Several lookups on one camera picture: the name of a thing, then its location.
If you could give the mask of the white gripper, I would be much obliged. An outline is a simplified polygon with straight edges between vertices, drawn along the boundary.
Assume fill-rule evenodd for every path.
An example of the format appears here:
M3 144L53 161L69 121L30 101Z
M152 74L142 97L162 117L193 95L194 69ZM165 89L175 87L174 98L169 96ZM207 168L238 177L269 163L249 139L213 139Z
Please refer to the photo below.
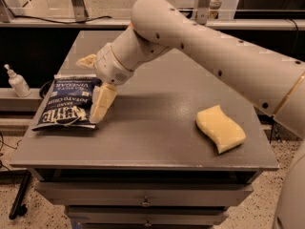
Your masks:
M78 59L75 65L79 68L94 68L96 76L103 82L100 87L95 86L93 89L90 111L90 123L99 123L116 98L117 89L114 85L125 84L133 72L118 62L111 43L107 43L96 55L90 54Z

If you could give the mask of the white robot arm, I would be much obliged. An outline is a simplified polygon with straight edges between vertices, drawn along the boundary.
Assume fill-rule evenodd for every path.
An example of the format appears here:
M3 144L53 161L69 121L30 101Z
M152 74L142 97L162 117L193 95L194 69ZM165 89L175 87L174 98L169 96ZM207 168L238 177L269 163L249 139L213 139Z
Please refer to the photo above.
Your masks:
M244 96L262 113L305 138L303 62L186 18L166 0L137 0L131 23L96 54L77 61L103 82L93 93L90 120L100 122L127 82L146 62L177 49Z

